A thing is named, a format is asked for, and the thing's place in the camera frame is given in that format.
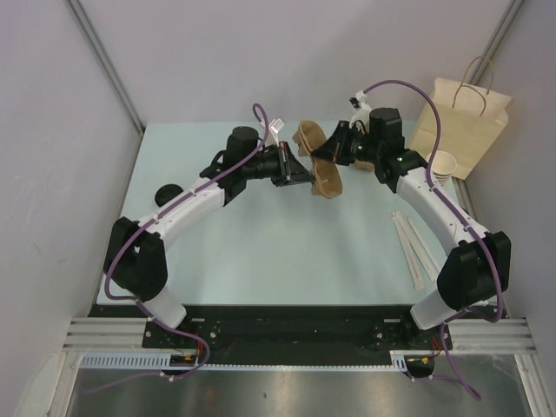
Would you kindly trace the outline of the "black cup lid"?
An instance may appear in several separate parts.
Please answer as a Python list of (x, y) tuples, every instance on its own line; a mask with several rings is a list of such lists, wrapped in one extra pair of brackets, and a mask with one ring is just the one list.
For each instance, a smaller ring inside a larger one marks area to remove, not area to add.
[(183, 192), (183, 188), (174, 183), (169, 183), (161, 186), (155, 193), (155, 203), (158, 208), (161, 208)]

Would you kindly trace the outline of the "brown paper bag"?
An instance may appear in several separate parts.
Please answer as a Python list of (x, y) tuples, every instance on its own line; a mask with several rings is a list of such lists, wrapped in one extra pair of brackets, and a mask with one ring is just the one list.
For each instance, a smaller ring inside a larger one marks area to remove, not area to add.
[(430, 98), (440, 116), (438, 150), (454, 156), (453, 175), (465, 180), (507, 126), (513, 98), (492, 84), (481, 88), (442, 77), (435, 79)]

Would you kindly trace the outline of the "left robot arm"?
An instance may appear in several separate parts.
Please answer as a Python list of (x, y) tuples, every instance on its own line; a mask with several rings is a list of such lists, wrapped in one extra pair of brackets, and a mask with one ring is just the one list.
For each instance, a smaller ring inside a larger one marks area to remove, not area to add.
[(103, 272), (141, 303), (162, 326), (171, 346), (186, 345), (192, 327), (185, 307), (170, 293), (167, 249), (205, 216), (225, 207), (245, 190), (249, 180), (269, 179), (276, 187), (310, 183), (314, 176), (293, 155), (286, 142), (267, 145), (258, 132), (236, 127), (225, 149), (183, 191), (141, 220), (118, 219), (111, 230)]

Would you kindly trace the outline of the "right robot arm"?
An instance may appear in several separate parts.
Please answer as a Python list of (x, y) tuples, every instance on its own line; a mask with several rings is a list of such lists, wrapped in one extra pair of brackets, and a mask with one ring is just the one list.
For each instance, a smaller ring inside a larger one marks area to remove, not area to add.
[(412, 320), (400, 327), (410, 348), (422, 348), (432, 328), (473, 304), (500, 298), (509, 284), (511, 241), (503, 232), (492, 233), (477, 223), (435, 181), (427, 178), (427, 162), (407, 149), (397, 109), (370, 112), (363, 132), (347, 121), (338, 122), (333, 134), (312, 157), (337, 165), (370, 162), (381, 184), (408, 203), (434, 232), (445, 250), (446, 262), (436, 289), (410, 309)]

